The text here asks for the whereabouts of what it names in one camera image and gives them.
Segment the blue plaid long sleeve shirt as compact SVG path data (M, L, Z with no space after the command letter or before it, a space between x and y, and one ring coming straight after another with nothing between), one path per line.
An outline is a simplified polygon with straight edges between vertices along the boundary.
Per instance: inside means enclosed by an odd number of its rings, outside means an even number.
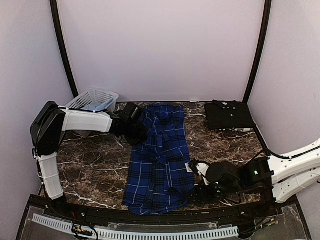
M132 147L123 205L136 215L163 215L188 204L194 188L181 105L151 104L139 119L147 140Z

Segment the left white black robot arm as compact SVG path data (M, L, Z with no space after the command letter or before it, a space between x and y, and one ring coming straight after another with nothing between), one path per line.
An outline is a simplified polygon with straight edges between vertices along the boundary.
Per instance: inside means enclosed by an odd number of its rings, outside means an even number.
M37 161L47 197L53 201L50 208L58 217L67 218L71 213L70 206L62 200L64 192L57 165L63 133L109 133L118 138L124 137L130 146L135 146L148 138L148 130L140 121L142 114L143 110L132 102L116 112L73 109L59 106L54 101L45 104L30 127L32 155Z

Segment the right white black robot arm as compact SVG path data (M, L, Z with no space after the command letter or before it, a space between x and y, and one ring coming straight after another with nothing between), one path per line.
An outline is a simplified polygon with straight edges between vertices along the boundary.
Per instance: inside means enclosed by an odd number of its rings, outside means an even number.
M320 180L319 140L286 155L264 152L265 156L256 155L241 167L228 161L191 161L187 166L202 181L188 193L188 199L202 206L218 196L271 191L272 199L266 197L255 205L255 213L266 217L274 210L274 201L282 204Z

